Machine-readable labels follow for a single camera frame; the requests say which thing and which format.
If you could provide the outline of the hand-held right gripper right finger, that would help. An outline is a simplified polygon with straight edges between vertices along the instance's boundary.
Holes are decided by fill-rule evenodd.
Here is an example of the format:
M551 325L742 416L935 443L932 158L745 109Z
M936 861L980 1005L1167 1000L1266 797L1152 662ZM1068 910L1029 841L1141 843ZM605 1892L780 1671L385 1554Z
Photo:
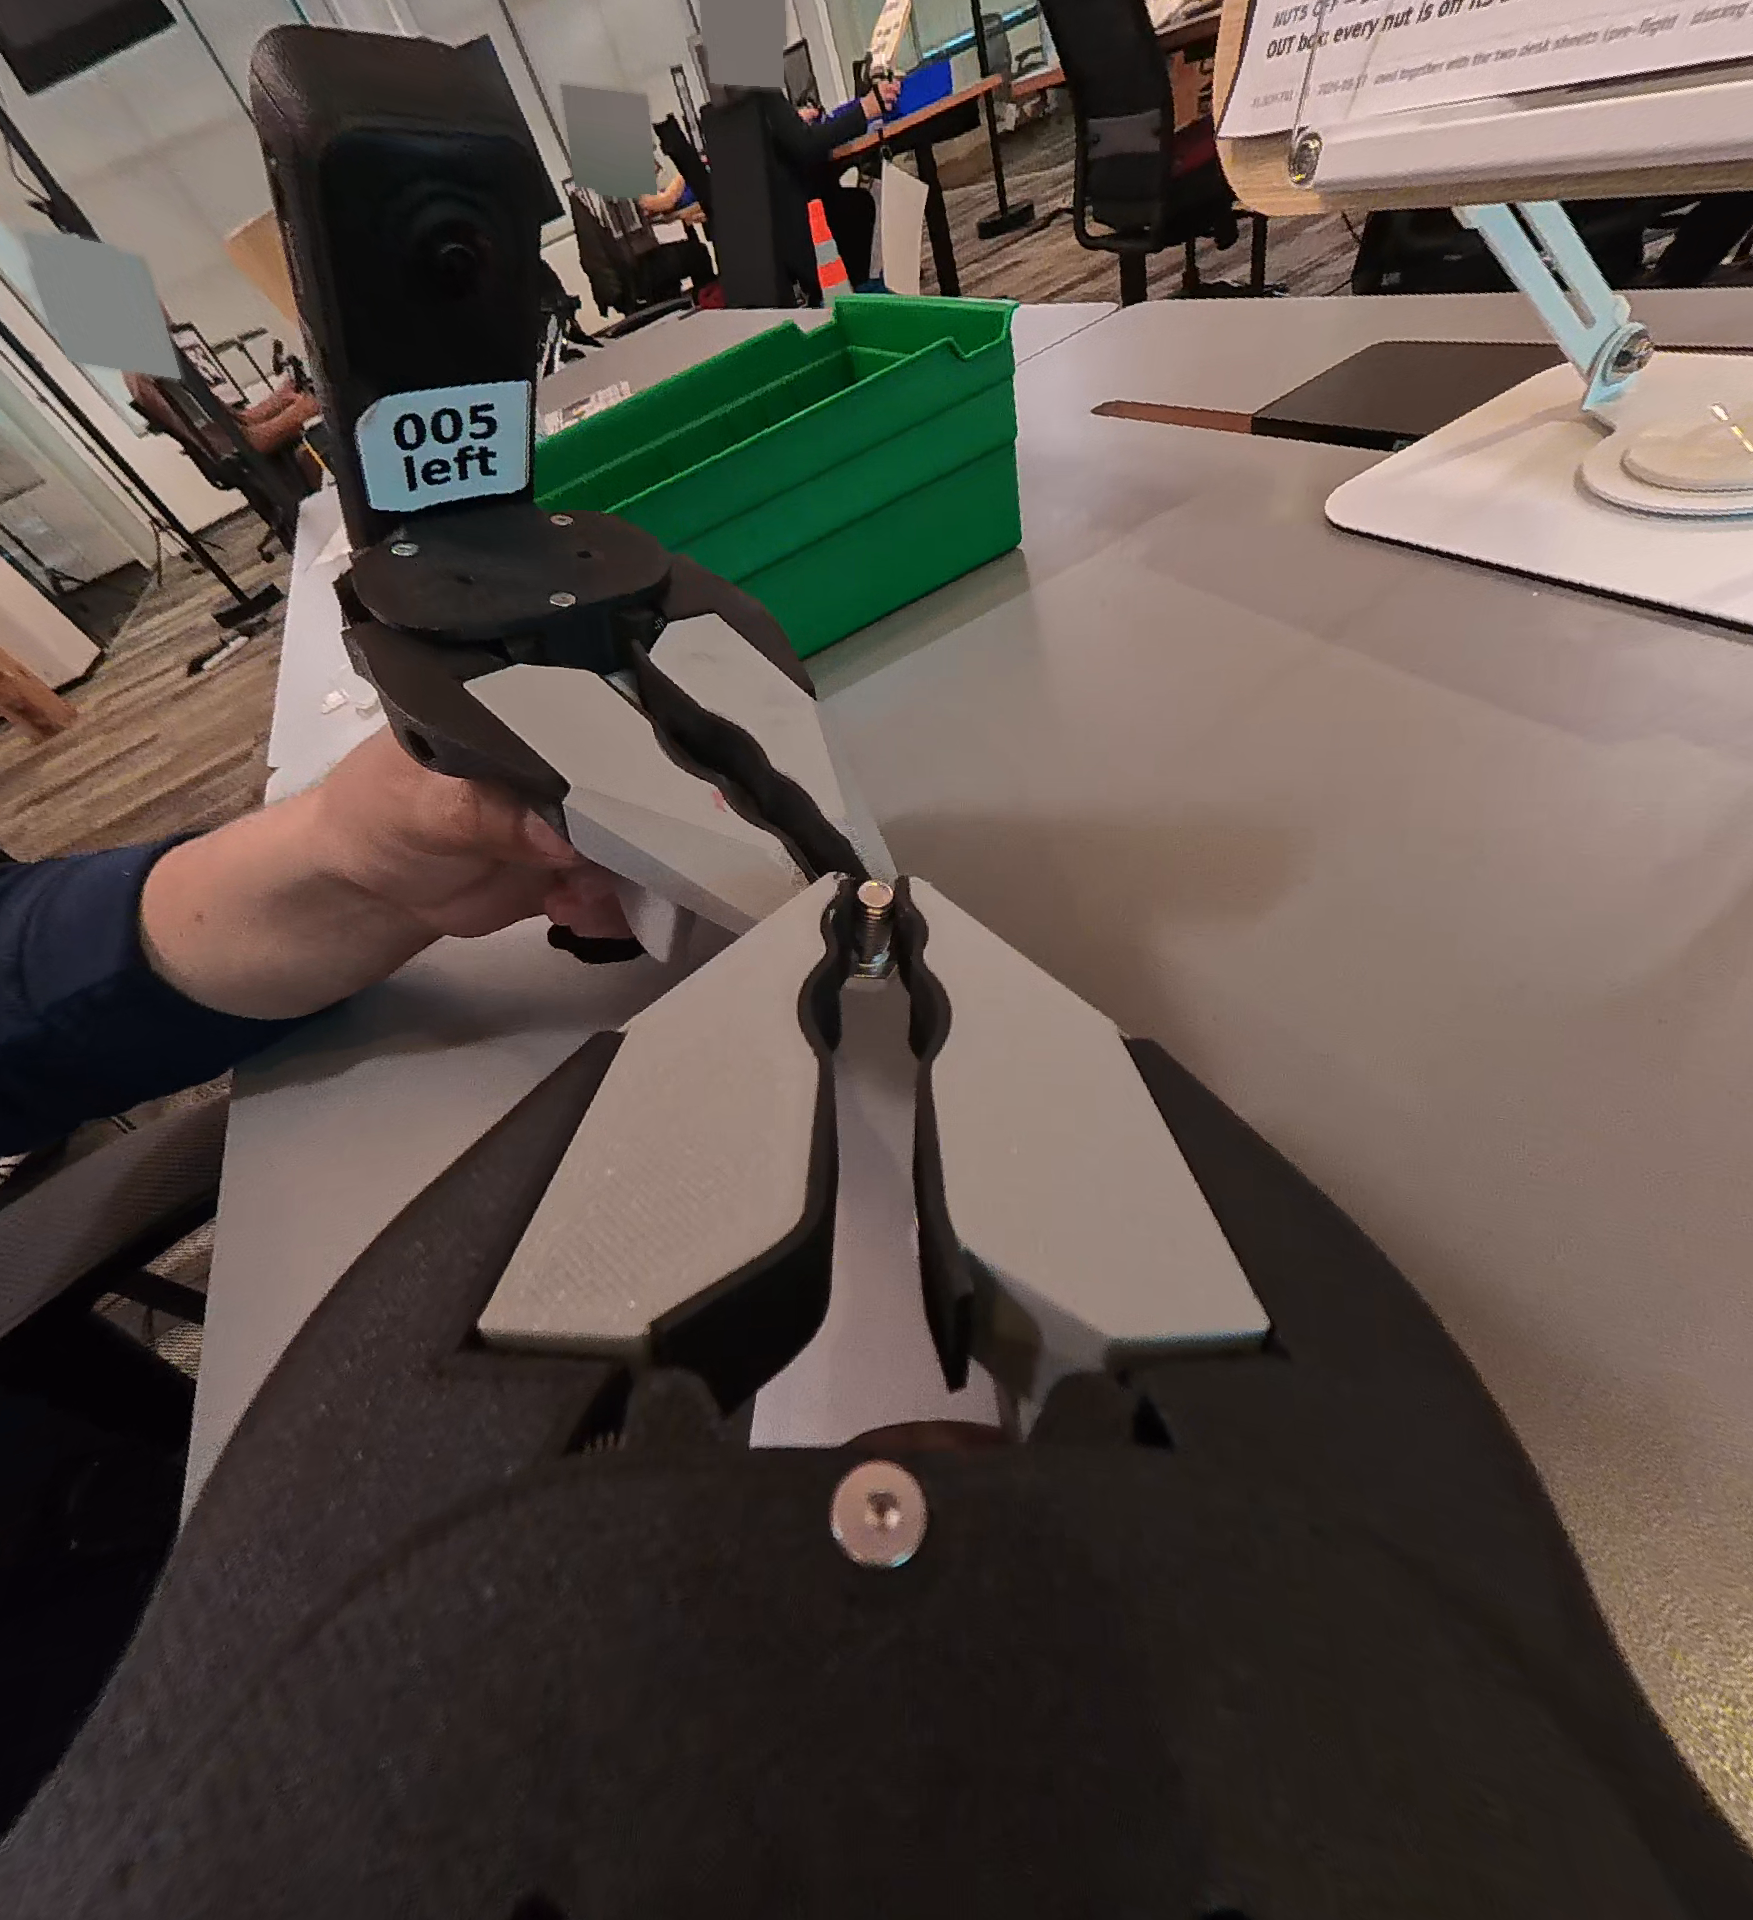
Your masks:
M1077 1374L1260 1345L1271 1316L1118 1024L918 877L899 883L892 950L947 1386L983 1370L1039 1401Z

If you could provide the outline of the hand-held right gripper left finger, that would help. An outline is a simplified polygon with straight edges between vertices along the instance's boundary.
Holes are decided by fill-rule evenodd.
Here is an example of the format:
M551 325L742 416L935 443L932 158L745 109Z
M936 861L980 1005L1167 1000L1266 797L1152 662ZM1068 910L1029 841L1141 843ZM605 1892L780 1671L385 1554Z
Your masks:
M624 1022L476 1331L696 1376L725 1412L830 1306L839 877Z

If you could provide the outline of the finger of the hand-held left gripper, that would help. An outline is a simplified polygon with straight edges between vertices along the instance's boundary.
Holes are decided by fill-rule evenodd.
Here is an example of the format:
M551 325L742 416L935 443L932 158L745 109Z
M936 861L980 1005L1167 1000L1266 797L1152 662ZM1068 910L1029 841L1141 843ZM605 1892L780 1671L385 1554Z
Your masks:
M634 641L632 683L672 760L806 880L892 882L888 845L833 754L817 699L728 619L696 613Z
M560 831L613 874L635 938L684 941L694 921L745 935L810 887L787 848L675 764L609 681L507 666L468 693L566 782Z

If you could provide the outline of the green plastic bin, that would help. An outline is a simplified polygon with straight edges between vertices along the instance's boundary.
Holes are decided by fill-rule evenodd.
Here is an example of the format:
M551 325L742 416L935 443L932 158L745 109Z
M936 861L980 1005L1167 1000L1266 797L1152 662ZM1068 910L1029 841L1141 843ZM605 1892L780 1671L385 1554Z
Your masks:
M545 437L534 496L647 530L816 658L1021 547L1013 311L844 296Z

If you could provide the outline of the person's left forearm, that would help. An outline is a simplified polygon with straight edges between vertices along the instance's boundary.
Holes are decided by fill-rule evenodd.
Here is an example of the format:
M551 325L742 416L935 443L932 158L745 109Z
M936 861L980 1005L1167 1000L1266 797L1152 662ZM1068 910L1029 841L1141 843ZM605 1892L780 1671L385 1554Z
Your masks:
M305 1020L210 1006L156 969L144 890L211 841L0 866L0 1158L211 1082Z

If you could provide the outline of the person's left hand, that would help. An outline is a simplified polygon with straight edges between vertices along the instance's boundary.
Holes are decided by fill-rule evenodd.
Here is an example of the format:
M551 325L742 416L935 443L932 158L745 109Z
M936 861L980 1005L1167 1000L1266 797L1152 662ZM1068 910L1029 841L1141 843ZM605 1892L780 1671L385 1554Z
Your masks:
M587 942L632 937L618 880L501 787L425 770L378 733L315 788L328 870L442 938L528 918Z

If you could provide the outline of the wooden desk black legs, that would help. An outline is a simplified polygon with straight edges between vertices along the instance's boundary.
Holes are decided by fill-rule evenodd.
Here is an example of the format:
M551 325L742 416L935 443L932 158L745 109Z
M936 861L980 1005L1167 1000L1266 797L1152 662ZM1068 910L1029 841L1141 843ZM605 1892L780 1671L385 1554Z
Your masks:
M950 225L942 186L936 170L936 150L964 131L985 127L995 129L992 103L1007 96L1002 78L988 75L967 87L953 90L932 106L906 114L889 124L881 124L862 136L844 142L831 154L839 166L862 162L870 156L907 154L915 163L915 178L924 184L927 236L936 271L936 289L947 298L962 294L953 250Z

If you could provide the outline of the person's black office chair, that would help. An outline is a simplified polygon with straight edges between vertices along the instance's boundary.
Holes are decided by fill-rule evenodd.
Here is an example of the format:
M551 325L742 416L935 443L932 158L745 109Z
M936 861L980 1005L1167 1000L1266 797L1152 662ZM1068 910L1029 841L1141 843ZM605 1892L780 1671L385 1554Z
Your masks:
M113 1295L199 1328L206 1304L147 1270L218 1211L233 1100L170 1111L0 1209L0 1341L61 1301Z

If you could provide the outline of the document stand with wooden board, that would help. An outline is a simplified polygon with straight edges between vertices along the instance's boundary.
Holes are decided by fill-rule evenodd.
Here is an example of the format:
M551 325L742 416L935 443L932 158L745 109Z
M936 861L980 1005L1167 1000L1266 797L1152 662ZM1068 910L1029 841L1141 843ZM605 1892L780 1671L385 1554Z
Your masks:
M1238 197L1264 215L1447 209L1571 366L1348 483L1331 525L1753 631L1753 350L1659 350L1567 215L1753 189L1753 61L1231 138L1255 6L1224 4L1217 73Z

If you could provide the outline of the printed instruction sheet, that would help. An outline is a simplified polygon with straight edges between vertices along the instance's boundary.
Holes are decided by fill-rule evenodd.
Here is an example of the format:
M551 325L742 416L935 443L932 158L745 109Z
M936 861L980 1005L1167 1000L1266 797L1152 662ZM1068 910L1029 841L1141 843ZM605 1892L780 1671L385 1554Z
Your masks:
M1255 138L1753 61L1753 2L1256 4L1223 134Z

